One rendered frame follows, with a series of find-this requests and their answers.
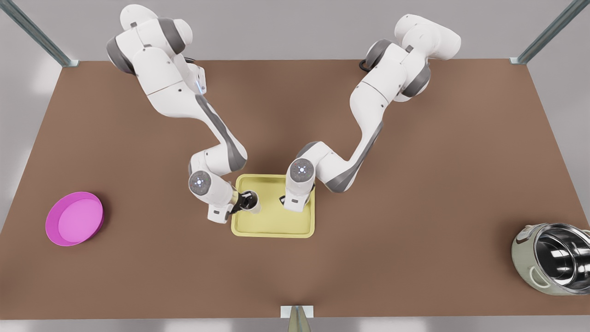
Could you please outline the white IKEA cup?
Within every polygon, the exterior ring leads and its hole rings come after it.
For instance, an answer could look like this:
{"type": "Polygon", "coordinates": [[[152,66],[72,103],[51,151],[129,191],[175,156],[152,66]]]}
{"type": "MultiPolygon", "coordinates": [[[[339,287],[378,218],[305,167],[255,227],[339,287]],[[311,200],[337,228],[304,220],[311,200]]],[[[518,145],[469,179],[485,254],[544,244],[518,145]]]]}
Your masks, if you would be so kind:
{"type": "Polygon", "coordinates": [[[242,193],[242,197],[243,197],[243,204],[242,204],[242,209],[244,211],[253,213],[253,214],[258,214],[261,210],[261,204],[260,204],[260,199],[259,199],[259,195],[251,190],[245,191],[244,193],[242,193]]]}

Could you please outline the yellow square tray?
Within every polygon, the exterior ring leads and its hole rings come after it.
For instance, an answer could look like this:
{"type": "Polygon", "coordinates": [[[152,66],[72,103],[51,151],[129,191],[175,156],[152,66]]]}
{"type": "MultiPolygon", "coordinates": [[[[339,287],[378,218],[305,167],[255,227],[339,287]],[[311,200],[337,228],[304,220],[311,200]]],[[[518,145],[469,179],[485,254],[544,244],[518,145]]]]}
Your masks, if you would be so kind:
{"type": "Polygon", "coordinates": [[[315,231],[315,191],[303,212],[283,208],[279,197],[285,193],[286,176],[242,174],[236,179],[239,192],[254,191],[261,210],[257,214],[245,210],[232,215],[231,230],[236,236],[306,239],[315,231]]]}

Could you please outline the steel pot with green shell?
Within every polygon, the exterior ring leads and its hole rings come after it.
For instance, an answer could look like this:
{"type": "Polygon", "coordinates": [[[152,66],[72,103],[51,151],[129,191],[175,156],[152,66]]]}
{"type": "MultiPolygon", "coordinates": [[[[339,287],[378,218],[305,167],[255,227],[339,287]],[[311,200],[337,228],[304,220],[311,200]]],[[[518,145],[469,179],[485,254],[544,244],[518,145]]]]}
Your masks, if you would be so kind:
{"type": "Polygon", "coordinates": [[[539,292],[590,295],[590,230],[564,223],[527,225],[514,238],[511,256],[518,274],[539,292]]]}

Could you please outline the pink round bowl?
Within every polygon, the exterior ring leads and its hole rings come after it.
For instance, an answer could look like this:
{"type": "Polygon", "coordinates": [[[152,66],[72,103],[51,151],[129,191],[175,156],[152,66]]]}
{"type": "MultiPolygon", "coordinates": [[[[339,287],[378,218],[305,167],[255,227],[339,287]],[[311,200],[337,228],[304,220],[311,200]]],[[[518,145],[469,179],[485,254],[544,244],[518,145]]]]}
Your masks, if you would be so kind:
{"type": "Polygon", "coordinates": [[[46,235],[58,246],[74,246],[91,239],[102,228],[105,211],[89,192],[74,192],[57,201],[47,214],[46,235]]]}

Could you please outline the silver frame post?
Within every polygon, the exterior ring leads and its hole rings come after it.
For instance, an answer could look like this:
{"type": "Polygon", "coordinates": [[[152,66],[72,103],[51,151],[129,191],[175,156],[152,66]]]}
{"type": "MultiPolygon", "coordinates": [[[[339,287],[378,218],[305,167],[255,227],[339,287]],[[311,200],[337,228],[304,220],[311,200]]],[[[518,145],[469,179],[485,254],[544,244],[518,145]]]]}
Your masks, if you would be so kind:
{"type": "Polygon", "coordinates": [[[0,9],[23,29],[46,53],[48,53],[61,67],[78,67],[80,61],[70,59],[14,2],[0,0],[0,9]]]}
{"type": "Polygon", "coordinates": [[[308,319],[314,317],[314,307],[312,305],[281,306],[280,317],[289,318],[287,332],[312,332],[308,319]]]}
{"type": "Polygon", "coordinates": [[[590,0],[572,0],[570,4],[527,46],[518,57],[510,57],[512,65],[527,65],[555,36],[559,34],[569,23],[577,17],[587,6],[590,0]]]}

